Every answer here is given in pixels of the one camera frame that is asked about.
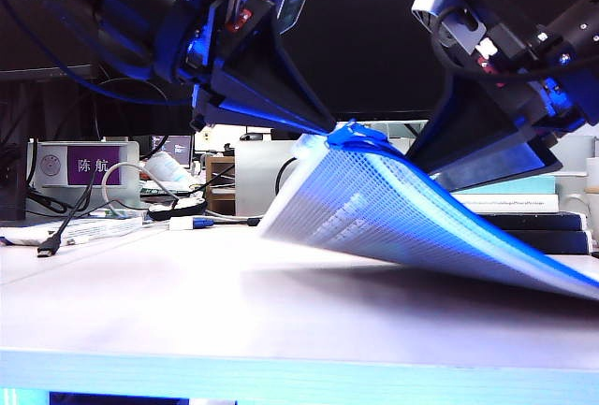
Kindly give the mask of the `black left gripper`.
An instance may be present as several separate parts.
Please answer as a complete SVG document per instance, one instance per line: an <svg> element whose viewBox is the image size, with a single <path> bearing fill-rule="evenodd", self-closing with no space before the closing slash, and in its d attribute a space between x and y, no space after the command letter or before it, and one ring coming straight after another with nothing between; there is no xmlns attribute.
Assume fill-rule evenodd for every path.
<svg viewBox="0 0 599 405"><path fill-rule="evenodd" d="M192 125L247 125L296 133L330 132L336 120L282 45L276 0L177 0L185 33L175 79L198 84Z"/></svg>

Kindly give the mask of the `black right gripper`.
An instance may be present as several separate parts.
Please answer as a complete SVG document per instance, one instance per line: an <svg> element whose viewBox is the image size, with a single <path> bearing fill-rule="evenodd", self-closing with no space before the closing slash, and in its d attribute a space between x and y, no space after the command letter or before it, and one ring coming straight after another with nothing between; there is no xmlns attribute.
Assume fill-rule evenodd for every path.
<svg viewBox="0 0 599 405"><path fill-rule="evenodd" d="M407 159L446 190L527 178L562 163L540 137L507 137L584 123L584 26L451 25L443 94Z"/></svg>

